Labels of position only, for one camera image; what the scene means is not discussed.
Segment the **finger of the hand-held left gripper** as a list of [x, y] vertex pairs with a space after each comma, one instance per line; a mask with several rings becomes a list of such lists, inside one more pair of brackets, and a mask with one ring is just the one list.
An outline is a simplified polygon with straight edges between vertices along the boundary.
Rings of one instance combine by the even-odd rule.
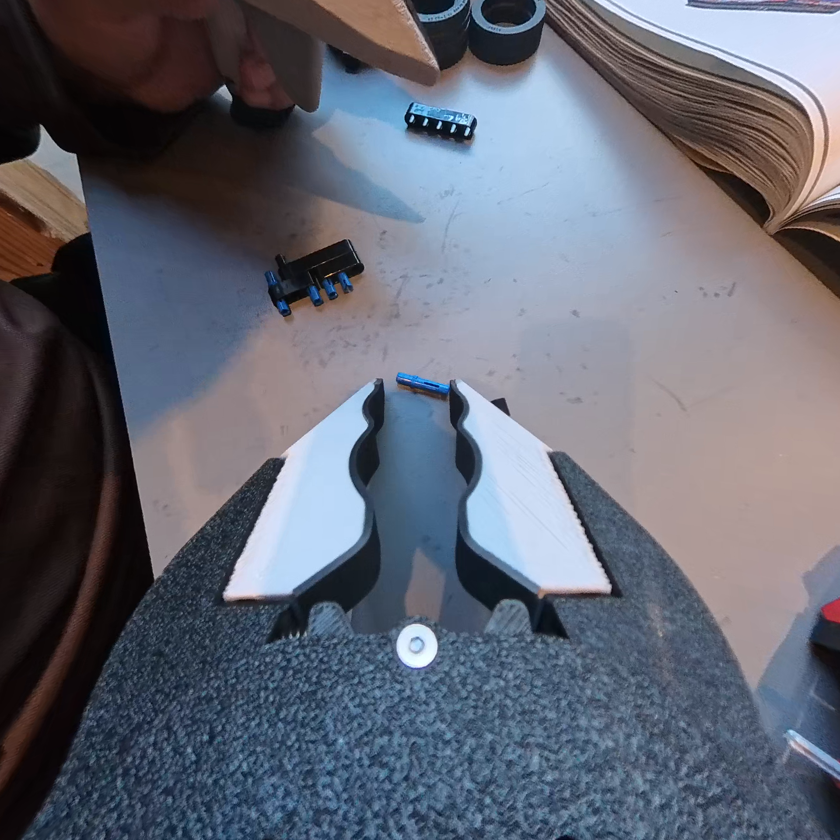
[[432, 87], [440, 69], [413, 6], [404, 1], [248, 1], [271, 18], [375, 69]]

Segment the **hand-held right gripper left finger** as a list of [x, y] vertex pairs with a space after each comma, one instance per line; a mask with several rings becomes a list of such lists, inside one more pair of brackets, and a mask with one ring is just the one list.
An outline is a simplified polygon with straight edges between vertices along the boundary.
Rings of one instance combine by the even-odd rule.
[[381, 547], [368, 486], [380, 464], [382, 379], [363, 385], [280, 457], [223, 591], [226, 604], [321, 602], [353, 610], [373, 589]]

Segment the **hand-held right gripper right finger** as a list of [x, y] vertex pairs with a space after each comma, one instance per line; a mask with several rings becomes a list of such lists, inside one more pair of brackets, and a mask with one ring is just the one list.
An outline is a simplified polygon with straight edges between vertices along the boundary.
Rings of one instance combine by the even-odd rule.
[[613, 596], [550, 447], [462, 380], [450, 382], [449, 416], [466, 483], [455, 560], [467, 593], [490, 611], [520, 602], [530, 617], [554, 597]]

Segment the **black toy beam with holes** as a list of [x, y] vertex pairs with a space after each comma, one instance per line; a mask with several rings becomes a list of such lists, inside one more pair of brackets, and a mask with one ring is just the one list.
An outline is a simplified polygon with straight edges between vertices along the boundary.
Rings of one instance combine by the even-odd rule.
[[410, 132], [457, 143], [471, 142], [478, 123], [471, 113], [429, 106], [418, 101], [408, 105], [404, 122]]

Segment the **black beam assembly blue pins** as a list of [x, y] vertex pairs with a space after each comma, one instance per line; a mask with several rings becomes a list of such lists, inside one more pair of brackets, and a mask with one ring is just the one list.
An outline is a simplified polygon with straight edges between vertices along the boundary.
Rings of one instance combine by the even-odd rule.
[[291, 317], [291, 305], [298, 301], [309, 300], [319, 308], [336, 299], [339, 290], [350, 294], [352, 279], [364, 272], [364, 263], [347, 238], [294, 260], [278, 254], [275, 264], [265, 273], [266, 284], [269, 299], [284, 319]]

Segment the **person's left forearm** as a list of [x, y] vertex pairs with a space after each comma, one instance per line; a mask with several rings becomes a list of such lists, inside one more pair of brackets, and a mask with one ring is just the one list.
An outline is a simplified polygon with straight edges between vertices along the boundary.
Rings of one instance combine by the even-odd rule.
[[223, 83], [206, 1], [1, 3], [2, 163], [163, 149]]

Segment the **person's left hand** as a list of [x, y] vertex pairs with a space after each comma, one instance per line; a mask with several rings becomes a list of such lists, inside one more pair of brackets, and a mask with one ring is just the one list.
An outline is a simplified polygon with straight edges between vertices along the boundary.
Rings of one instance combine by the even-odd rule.
[[294, 105], [268, 62], [259, 38], [253, 33], [247, 35], [240, 50], [238, 82], [233, 86], [233, 94], [257, 109], [280, 111]]

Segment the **person's brown jacket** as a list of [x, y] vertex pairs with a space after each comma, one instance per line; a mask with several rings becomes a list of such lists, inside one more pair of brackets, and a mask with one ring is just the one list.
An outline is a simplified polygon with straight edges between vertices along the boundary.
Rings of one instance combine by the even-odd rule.
[[97, 353], [2, 282], [2, 836], [52, 785], [152, 582], [123, 421]]

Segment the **person's black pants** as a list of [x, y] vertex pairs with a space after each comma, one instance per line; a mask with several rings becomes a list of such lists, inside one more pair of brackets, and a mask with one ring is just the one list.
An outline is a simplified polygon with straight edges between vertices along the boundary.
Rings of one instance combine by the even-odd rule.
[[40, 301], [115, 371], [111, 334], [90, 233], [60, 246], [49, 272], [11, 285]]

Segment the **red white blue toy car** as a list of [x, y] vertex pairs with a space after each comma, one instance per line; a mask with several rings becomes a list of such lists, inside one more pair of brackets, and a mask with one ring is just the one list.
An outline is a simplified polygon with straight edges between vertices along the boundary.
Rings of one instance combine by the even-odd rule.
[[839, 788], [839, 600], [822, 605], [807, 638], [810, 667], [787, 747]]

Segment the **open instruction booklet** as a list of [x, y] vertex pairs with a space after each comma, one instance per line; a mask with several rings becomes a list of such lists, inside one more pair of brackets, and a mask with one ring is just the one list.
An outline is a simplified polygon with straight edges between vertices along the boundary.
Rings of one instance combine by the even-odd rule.
[[838, 242], [838, 2], [563, 1], [547, 22], [690, 158]]

